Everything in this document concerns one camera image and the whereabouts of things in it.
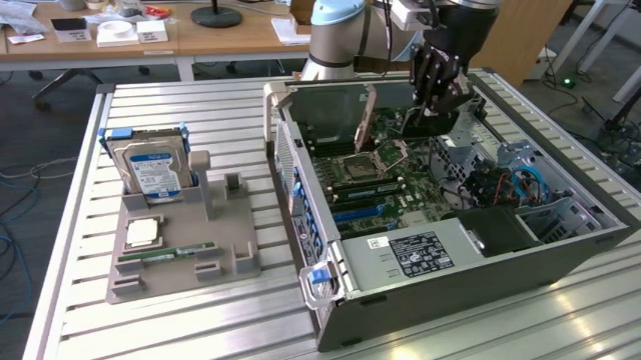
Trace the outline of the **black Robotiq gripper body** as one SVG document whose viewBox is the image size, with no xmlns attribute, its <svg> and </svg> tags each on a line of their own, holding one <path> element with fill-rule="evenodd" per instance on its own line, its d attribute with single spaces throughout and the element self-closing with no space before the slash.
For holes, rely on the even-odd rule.
<svg viewBox="0 0 641 360">
<path fill-rule="evenodd" d="M 434 48 L 430 72 L 442 56 L 454 60 L 455 72 L 467 72 L 471 59 L 483 47 L 491 27 L 499 15 L 496 3 L 488 7 L 470 7 L 470 3 L 430 3 L 431 30 L 423 32 L 426 48 Z"/>
</svg>

